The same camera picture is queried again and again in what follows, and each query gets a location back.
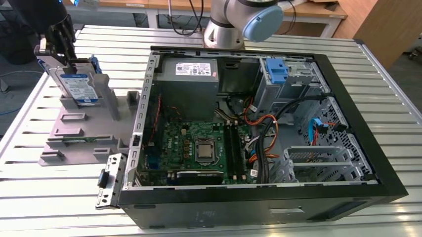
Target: slotted metal table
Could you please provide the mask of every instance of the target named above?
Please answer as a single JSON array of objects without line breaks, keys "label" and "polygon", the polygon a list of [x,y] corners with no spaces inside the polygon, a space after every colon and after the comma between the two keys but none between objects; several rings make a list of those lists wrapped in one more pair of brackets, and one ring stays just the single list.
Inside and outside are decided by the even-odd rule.
[{"label": "slotted metal table", "polygon": [[[95,54],[116,94],[139,90],[150,46],[202,47],[171,30],[84,26],[79,57]],[[326,54],[409,196],[335,222],[140,230],[122,210],[95,210],[104,164],[40,167],[37,160],[61,106],[44,74],[0,142],[1,236],[418,236],[422,233],[422,116],[365,45],[349,39],[274,36],[246,49]]]}]

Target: power supply label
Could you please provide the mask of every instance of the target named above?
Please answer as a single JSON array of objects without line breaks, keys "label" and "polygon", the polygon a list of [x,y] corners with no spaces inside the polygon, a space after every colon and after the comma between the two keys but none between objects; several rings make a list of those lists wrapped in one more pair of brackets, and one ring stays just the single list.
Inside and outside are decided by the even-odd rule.
[{"label": "power supply label", "polygon": [[211,76],[211,63],[178,63],[178,76]]},{"label": "power supply label", "polygon": [[77,102],[93,103],[99,100],[93,87],[88,85],[89,77],[87,74],[63,74],[60,77],[67,90]]}]

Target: cpu socket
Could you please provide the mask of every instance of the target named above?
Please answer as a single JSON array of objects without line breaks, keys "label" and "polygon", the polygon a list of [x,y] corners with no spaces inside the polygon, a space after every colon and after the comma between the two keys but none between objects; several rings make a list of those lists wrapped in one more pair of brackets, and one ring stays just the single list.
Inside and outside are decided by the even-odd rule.
[{"label": "cpu socket", "polygon": [[215,161],[214,139],[195,139],[195,161],[200,165],[210,165]]}]

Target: blue drive bracket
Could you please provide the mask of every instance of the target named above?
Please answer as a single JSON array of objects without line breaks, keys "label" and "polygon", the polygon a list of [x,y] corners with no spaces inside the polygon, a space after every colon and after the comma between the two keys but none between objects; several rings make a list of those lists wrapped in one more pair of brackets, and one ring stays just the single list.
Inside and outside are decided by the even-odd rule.
[{"label": "blue drive bracket", "polygon": [[284,84],[288,77],[288,68],[286,67],[283,60],[279,58],[267,58],[266,68],[271,76],[272,84]]}]

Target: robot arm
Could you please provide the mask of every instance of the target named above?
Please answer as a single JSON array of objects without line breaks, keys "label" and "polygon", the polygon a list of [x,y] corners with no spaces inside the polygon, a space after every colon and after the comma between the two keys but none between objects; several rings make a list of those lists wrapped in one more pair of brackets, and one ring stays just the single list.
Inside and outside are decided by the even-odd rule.
[{"label": "robot arm", "polygon": [[17,15],[40,37],[35,54],[52,67],[69,67],[76,59],[76,41],[71,16],[61,0],[9,0]]},{"label": "robot arm", "polygon": [[212,0],[206,46],[239,49],[243,38],[252,42],[266,40],[283,21],[283,11],[276,3],[276,0]]}]

